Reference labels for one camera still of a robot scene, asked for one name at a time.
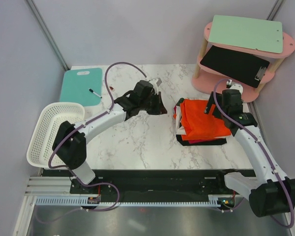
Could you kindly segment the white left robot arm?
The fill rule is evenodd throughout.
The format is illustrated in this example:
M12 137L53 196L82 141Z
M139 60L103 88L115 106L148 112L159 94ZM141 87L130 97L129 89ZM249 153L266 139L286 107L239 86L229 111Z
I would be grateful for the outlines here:
M160 78L140 80L133 90L115 99L108 110L75 124L65 121L60 125L52 155L57 155L74 173L87 193L94 193L98 188L95 173L86 161L87 144L103 131L138 115L140 111L149 115L166 114L159 91L161 83Z

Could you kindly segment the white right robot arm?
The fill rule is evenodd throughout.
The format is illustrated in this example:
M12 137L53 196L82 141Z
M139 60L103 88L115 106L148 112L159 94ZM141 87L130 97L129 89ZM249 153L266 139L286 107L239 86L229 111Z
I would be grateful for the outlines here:
M241 92L225 89L212 91L205 114L212 112L231 131L232 136L244 149L256 175L252 180L240 172L224 174L215 181L216 190L228 193L233 190L249 201L257 217L290 213L294 216L295 178L290 179L279 167L267 148L258 124L251 113L243 111Z

